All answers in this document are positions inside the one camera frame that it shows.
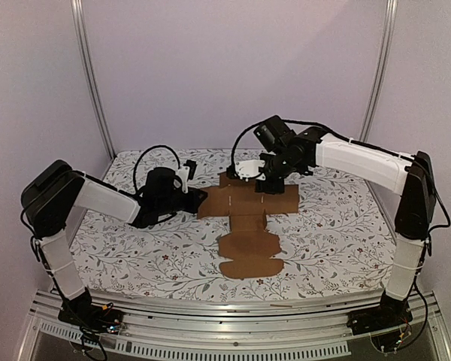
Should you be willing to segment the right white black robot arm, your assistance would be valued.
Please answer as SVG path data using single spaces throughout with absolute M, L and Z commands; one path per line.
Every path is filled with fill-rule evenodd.
M 389 328 L 401 318 L 410 291 L 430 252 L 434 209 L 442 206 L 430 156 L 422 151 L 404 155 L 347 139 L 324 125 L 309 123 L 297 133 L 290 122 L 272 116 L 260 122 L 253 133 L 264 147 L 260 164 L 253 171 L 256 191 L 281 194 L 292 173 L 309 175 L 312 168 L 342 171 L 382 186 L 400 197 L 395 215 L 397 237 L 389 282 L 374 311 L 374 322 Z

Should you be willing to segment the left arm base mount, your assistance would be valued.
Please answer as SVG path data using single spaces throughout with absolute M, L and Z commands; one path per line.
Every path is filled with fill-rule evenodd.
M 64 299 L 58 320 L 94 333 L 116 334 L 123 326 L 125 314 L 112 302 L 94 305 L 88 292 L 72 300 Z

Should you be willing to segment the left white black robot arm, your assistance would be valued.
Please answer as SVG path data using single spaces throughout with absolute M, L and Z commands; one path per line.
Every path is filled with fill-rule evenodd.
M 65 234 L 72 209 L 98 212 L 136 229 L 164 223 L 179 212 L 197 214 L 207 193 L 188 185 L 194 172 L 194 162 L 176 171 L 156 167 L 148 173 L 144 186 L 128 193 L 58 159 L 23 190 L 20 220 L 32 234 L 35 257 L 44 264 L 62 299 L 69 302 L 68 315 L 80 326 L 91 326 L 97 312 L 81 298 L 87 288 Z

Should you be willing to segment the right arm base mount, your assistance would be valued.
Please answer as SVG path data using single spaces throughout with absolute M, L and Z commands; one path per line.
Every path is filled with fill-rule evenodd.
M 400 326 L 413 320 L 407 299 L 394 299 L 386 292 L 383 292 L 379 305 L 351 311 L 347 317 L 347 327 L 354 335 Z

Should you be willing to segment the brown cardboard box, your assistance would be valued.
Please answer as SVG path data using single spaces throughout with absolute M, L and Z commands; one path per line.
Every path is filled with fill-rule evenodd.
M 255 192 L 253 182 L 229 179 L 219 173 L 219 184 L 206 187 L 207 199 L 197 218 L 227 217 L 230 231 L 218 240 L 221 273 L 231 279 L 266 278 L 282 272 L 280 238 L 267 230 L 267 216 L 298 213 L 297 185 L 286 185 L 284 194 Z

